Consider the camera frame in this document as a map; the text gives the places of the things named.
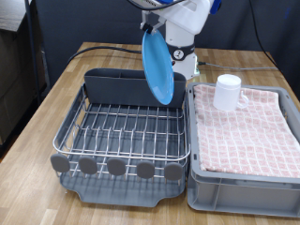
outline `white mug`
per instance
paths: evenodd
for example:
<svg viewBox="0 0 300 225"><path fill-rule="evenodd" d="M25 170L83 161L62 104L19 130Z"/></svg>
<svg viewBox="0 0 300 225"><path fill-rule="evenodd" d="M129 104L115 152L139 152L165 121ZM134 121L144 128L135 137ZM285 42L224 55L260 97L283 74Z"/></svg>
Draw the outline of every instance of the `white mug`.
<svg viewBox="0 0 300 225"><path fill-rule="evenodd" d="M231 74L218 76L216 92L214 96L214 106L222 111L234 111L236 108L244 109L249 104L249 99L241 93L241 79ZM240 93L245 104L241 104L238 100Z"/></svg>

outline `dish towel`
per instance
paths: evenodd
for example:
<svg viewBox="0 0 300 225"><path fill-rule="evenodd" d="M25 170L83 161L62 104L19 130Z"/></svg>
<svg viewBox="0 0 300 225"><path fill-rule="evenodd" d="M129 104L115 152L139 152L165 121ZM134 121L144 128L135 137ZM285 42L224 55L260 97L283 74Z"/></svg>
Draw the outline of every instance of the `dish towel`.
<svg viewBox="0 0 300 225"><path fill-rule="evenodd" d="M248 107L223 112L213 105L215 89L194 87L201 170L299 178L300 145L278 93L242 88Z"/></svg>

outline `white robot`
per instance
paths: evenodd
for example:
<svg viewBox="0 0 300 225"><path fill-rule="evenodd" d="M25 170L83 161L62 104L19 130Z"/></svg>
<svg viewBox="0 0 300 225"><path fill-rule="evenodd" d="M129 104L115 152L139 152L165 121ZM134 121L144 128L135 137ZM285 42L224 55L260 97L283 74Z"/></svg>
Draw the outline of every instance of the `white robot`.
<svg viewBox="0 0 300 225"><path fill-rule="evenodd" d="M221 0L130 0L132 5L151 8L142 11L141 29L154 33L166 24L166 43L169 47L174 72L183 74L187 80L198 76L197 55L194 53L194 38L198 35L209 14L216 14ZM174 4L164 9L153 8ZM159 16L158 24L151 26L148 15L153 12Z"/></svg>

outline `wire rack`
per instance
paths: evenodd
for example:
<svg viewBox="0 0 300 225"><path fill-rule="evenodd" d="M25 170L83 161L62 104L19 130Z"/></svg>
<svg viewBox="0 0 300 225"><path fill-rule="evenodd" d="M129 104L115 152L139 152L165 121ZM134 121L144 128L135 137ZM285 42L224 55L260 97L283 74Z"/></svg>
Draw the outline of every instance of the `wire rack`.
<svg viewBox="0 0 300 225"><path fill-rule="evenodd" d="M81 172L79 159L82 156L96 160L97 179L102 176L113 178L107 168L109 158L121 158L126 162L125 180L137 176L137 164L141 160L149 160L155 165L152 181L164 178L167 163L187 165L189 151L182 109L89 104L84 96L74 114L65 136L56 135L53 140L57 152L69 160L70 177ZM94 176L82 175L84 178Z"/></svg>

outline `dark background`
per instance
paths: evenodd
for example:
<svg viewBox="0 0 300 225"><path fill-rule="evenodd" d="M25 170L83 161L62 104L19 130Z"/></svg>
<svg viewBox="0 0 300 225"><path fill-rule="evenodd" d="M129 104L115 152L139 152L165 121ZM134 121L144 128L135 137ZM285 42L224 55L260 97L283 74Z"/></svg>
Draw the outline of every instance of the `dark background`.
<svg viewBox="0 0 300 225"><path fill-rule="evenodd" d="M300 98L300 1L252 0L262 45ZM126 0L37 0L51 85L84 41L141 44L141 11ZM223 0L197 48L260 51L248 0Z"/></svg>

